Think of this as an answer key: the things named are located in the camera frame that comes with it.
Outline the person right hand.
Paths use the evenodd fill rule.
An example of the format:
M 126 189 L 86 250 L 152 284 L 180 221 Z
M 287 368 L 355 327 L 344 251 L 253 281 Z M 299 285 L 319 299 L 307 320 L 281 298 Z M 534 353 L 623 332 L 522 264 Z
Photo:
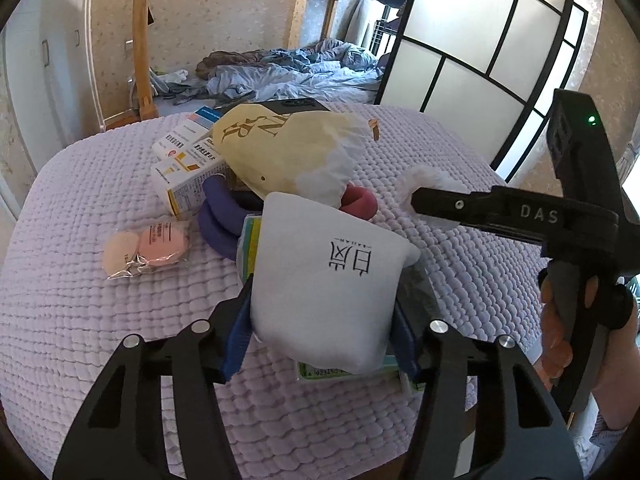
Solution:
M 564 339 L 564 325 L 555 307 L 552 285 L 548 278 L 541 282 L 540 301 L 544 305 L 541 313 L 542 355 L 538 372 L 549 385 L 551 379 L 559 378 L 573 359 L 570 343 Z M 639 408 L 639 348 L 638 308 L 636 300 L 630 298 L 630 317 L 619 330 L 608 335 L 608 344 L 592 389 L 600 415 L 611 430 L 626 429 Z

